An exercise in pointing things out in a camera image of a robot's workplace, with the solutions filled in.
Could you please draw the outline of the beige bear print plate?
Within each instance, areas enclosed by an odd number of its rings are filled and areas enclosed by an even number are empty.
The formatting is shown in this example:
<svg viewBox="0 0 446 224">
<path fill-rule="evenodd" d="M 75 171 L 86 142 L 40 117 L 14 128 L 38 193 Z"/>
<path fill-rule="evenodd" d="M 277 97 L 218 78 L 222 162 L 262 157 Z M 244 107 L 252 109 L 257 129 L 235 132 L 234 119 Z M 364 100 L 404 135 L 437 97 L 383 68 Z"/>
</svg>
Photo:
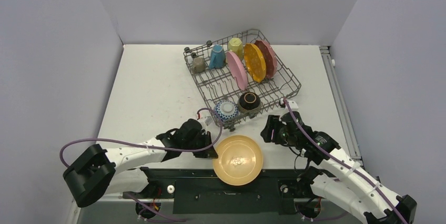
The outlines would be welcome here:
<svg viewBox="0 0 446 224">
<path fill-rule="evenodd" d="M 214 172 L 228 185 L 247 185 L 253 182 L 262 171 L 262 150 L 253 139 L 247 136 L 230 136 L 222 140 L 215 151 L 218 158 L 212 160 Z"/>
</svg>

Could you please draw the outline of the dark brown glazed bowl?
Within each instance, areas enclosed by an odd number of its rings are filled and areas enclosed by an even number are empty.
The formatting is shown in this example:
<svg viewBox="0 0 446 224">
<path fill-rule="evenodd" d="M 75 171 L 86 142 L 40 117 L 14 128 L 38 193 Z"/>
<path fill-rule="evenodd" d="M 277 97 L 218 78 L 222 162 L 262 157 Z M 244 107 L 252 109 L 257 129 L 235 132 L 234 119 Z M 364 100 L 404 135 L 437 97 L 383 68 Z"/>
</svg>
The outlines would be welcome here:
<svg viewBox="0 0 446 224">
<path fill-rule="evenodd" d="M 256 93 L 251 91 L 242 93 L 238 99 L 238 108 L 243 112 L 251 111 L 260 107 L 261 100 Z"/>
</svg>

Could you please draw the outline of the orange patterned small bowl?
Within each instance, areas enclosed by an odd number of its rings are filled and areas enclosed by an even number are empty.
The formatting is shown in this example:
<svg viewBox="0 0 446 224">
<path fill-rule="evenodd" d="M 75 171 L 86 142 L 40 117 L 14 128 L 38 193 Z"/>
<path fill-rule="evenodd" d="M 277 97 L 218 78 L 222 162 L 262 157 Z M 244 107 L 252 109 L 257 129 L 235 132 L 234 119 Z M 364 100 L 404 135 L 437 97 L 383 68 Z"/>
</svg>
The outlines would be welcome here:
<svg viewBox="0 0 446 224">
<path fill-rule="evenodd" d="M 221 121 L 228 121 L 239 115 L 237 105 L 233 101 L 227 99 L 217 102 L 214 106 L 214 111 L 217 113 Z"/>
</svg>

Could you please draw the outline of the grey wire dish rack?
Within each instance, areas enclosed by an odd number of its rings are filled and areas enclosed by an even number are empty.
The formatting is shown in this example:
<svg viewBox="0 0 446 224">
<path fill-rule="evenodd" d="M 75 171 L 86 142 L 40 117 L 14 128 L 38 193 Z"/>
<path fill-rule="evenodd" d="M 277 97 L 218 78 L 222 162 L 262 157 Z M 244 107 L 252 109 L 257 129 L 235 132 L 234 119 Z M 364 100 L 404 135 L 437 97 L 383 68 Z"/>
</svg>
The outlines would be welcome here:
<svg viewBox="0 0 446 224">
<path fill-rule="evenodd" d="M 284 65 L 258 29 L 184 48 L 184 60 L 206 106 L 218 112 L 218 126 L 230 131 L 279 107 L 292 98 L 301 82 Z"/>
</svg>

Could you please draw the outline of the pink polka dot plate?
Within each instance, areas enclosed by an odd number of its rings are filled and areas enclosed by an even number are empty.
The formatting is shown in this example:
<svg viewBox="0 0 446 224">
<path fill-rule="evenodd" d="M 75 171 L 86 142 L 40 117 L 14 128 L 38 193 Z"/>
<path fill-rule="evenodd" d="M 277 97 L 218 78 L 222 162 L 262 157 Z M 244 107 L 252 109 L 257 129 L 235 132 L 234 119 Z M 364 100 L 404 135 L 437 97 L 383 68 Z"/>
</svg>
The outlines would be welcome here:
<svg viewBox="0 0 446 224">
<path fill-rule="evenodd" d="M 255 45 L 260 49 L 266 63 L 266 79 L 272 78 L 277 72 L 277 55 L 266 40 L 256 40 Z"/>
</svg>

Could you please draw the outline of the light pink bottom plate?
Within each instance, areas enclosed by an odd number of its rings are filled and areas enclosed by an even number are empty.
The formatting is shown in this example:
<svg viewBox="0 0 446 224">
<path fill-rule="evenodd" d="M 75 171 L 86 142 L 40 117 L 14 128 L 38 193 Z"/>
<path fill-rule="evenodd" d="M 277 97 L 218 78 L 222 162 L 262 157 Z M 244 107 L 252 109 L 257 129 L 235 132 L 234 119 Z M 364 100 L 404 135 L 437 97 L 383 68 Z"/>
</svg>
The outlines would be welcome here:
<svg viewBox="0 0 446 224">
<path fill-rule="evenodd" d="M 228 64 L 231 75 L 235 79 L 238 88 L 240 90 L 246 90 L 248 87 L 248 77 L 241 60 L 234 52 L 227 51 L 226 63 Z"/>
</svg>

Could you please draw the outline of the yellow plate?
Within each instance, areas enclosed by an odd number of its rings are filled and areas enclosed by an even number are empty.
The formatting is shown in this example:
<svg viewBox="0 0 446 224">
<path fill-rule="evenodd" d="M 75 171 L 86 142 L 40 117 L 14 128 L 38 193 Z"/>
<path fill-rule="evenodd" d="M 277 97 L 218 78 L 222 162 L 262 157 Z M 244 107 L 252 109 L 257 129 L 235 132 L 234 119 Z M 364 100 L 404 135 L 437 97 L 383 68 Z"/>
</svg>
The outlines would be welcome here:
<svg viewBox="0 0 446 224">
<path fill-rule="evenodd" d="M 248 73 L 258 83 L 266 77 L 266 62 L 259 47 L 252 43 L 244 46 L 244 60 Z"/>
</svg>

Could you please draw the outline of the small grey cup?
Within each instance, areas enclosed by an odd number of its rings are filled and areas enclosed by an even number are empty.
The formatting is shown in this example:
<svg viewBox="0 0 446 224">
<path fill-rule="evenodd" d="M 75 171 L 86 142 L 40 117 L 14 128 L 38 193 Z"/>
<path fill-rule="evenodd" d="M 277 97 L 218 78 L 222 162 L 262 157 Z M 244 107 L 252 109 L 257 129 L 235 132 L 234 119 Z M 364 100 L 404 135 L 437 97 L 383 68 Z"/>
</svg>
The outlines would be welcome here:
<svg viewBox="0 0 446 224">
<path fill-rule="evenodd" d="M 192 72 L 202 73 L 206 70 L 206 63 L 202 57 L 195 57 L 192 60 Z"/>
</svg>

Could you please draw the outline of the blue handled white mug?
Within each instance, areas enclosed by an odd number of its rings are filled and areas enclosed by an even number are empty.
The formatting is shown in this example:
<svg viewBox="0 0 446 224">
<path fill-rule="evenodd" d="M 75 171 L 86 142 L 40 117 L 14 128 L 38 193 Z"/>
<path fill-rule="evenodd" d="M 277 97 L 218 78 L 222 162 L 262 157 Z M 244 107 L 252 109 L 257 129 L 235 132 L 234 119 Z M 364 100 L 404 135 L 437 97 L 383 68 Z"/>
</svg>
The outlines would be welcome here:
<svg viewBox="0 0 446 224">
<path fill-rule="evenodd" d="M 226 54 L 222 45 L 214 45 L 210 53 L 209 69 L 223 68 Z"/>
</svg>

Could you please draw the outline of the yellow green mug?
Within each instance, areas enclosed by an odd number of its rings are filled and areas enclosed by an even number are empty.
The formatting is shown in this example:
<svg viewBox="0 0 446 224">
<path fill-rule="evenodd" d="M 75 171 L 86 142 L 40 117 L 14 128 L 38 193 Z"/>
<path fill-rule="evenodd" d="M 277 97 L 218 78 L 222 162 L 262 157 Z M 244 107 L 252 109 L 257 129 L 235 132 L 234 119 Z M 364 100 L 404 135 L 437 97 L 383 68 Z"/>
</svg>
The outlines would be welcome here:
<svg viewBox="0 0 446 224">
<path fill-rule="evenodd" d="M 233 37 L 229 40 L 227 48 L 234 52 L 240 60 L 244 58 L 244 46 L 242 40 L 238 37 Z"/>
</svg>

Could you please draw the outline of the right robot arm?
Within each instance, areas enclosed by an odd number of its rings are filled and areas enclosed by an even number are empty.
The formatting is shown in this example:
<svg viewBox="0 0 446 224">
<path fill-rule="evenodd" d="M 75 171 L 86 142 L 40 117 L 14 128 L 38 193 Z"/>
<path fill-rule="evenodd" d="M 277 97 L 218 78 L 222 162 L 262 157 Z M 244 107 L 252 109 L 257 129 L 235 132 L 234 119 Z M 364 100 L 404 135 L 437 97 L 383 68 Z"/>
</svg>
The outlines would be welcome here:
<svg viewBox="0 0 446 224">
<path fill-rule="evenodd" d="M 264 142 L 301 150 L 315 163 L 298 177 L 301 195 L 325 198 L 361 223 L 414 222 L 417 202 L 411 196 L 384 186 L 327 133 L 305 125 L 297 111 L 269 115 L 260 135 Z"/>
</svg>

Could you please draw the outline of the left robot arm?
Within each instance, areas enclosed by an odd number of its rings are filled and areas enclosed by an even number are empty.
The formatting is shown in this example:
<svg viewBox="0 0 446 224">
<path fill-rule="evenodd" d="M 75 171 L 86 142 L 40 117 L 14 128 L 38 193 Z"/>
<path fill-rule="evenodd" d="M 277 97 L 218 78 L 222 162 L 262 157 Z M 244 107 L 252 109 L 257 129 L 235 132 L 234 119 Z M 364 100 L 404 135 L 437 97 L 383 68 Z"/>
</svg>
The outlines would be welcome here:
<svg viewBox="0 0 446 224">
<path fill-rule="evenodd" d="M 72 164 L 66 165 L 63 178 L 76 204 L 90 206 L 106 194 L 130 192 L 152 197 L 157 183 L 148 176 L 145 166 L 164 162 L 189 152 L 196 158 L 217 159 L 215 140 L 203 119 L 189 119 L 140 144 L 120 141 L 121 147 L 105 149 L 102 139 L 89 146 Z"/>
</svg>

